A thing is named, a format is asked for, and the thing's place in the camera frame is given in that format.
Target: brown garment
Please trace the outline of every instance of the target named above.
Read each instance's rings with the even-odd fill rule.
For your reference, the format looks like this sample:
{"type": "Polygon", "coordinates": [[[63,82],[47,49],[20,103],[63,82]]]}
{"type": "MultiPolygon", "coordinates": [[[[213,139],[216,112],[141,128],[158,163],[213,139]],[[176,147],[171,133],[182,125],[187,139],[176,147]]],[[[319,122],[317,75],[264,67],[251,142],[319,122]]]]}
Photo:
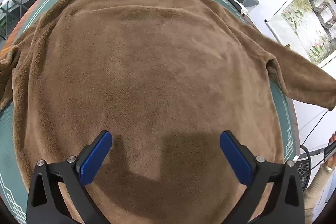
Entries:
{"type": "Polygon", "coordinates": [[[296,100],[331,110],[336,97],[327,73],[212,0],[59,0],[0,68],[1,102],[12,70],[27,188],[37,160],[63,161],[112,133],[87,186],[111,223],[221,223],[244,186],[220,133],[283,161],[268,72],[296,100]]]}

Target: metal screw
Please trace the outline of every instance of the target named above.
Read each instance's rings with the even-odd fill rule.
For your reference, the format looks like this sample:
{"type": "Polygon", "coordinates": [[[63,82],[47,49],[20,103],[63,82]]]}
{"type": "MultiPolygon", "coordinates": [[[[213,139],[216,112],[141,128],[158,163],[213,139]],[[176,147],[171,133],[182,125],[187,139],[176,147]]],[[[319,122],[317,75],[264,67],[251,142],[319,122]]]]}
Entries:
{"type": "Polygon", "coordinates": [[[293,167],[294,166],[294,162],[292,160],[288,160],[287,161],[287,164],[290,166],[290,167],[293,167]]]}
{"type": "Polygon", "coordinates": [[[67,158],[67,162],[68,163],[73,163],[74,161],[76,160],[76,157],[75,156],[69,156],[68,158],[67,158]]]}
{"type": "Polygon", "coordinates": [[[260,163],[265,162],[265,158],[263,156],[256,156],[255,159],[260,163]]]}
{"type": "Polygon", "coordinates": [[[42,165],[44,165],[44,160],[39,160],[39,161],[37,162],[37,166],[42,166],[42,165]]]}

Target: bracelet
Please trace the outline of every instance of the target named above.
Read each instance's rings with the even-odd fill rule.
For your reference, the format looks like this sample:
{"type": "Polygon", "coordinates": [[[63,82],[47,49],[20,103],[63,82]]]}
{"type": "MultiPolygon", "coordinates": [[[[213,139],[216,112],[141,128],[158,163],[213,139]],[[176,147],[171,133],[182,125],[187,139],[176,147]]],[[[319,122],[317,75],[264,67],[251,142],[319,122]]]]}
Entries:
{"type": "Polygon", "coordinates": [[[331,167],[329,167],[329,166],[326,166],[325,164],[322,164],[322,166],[323,166],[323,168],[326,170],[326,171],[328,171],[328,172],[333,172],[334,170],[335,170],[335,168],[331,168],[331,167]]]}

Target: person's arm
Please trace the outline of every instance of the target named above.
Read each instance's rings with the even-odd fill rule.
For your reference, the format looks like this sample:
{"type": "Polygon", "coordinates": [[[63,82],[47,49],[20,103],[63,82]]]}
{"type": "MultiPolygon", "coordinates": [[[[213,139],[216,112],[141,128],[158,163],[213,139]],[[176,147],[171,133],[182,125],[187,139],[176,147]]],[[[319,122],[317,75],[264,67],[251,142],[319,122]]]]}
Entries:
{"type": "MultiPolygon", "coordinates": [[[[336,140],[336,135],[333,134],[329,142],[334,142],[336,140]]],[[[330,157],[324,164],[320,166],[317,174],[315,175],[313,181],[309,187],[303,193],[304,201],[304,213],[306,224],[312,223],[312,218],[314,216],[313,210],[316,202],[320,198],[323,189],[331,178],[336,165],[336,154],[330,157]]]]}

